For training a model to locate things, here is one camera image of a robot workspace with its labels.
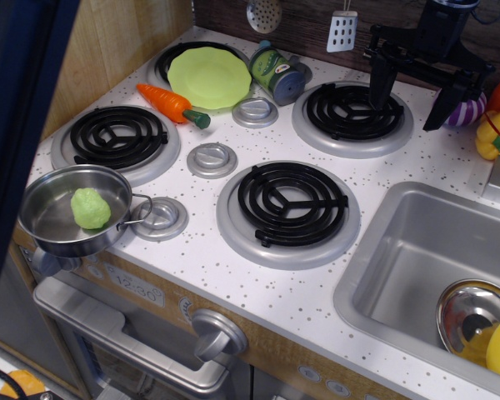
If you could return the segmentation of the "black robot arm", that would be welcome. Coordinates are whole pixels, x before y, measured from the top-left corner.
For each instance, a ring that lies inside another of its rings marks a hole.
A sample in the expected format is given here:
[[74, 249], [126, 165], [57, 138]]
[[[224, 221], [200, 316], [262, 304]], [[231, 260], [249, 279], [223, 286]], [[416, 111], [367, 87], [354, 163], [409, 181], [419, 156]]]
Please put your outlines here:
[[461, 42], [478, 1], [427, 1], [415, 28], [371, 26], [365, 49], [371, 73], [368, 100], [379, 110], [399, 73], [440, 89], [423, 129], [440, 128], [463, 102], [477, 100], [495, 67]]

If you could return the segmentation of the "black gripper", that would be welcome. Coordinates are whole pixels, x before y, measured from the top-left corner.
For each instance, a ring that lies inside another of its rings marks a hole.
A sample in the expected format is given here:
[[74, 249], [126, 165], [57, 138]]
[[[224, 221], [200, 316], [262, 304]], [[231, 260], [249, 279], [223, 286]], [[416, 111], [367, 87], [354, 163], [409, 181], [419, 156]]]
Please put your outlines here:
[[424, 123], [424, 131], [442, 125], [461, 102], [477, 100], [495, 67], [470, 52], [459, 33], [444, 28], [371, 26], [365, 57], [372, 67], [369, 102], [382, 109], [399, 73], [441, 88]]

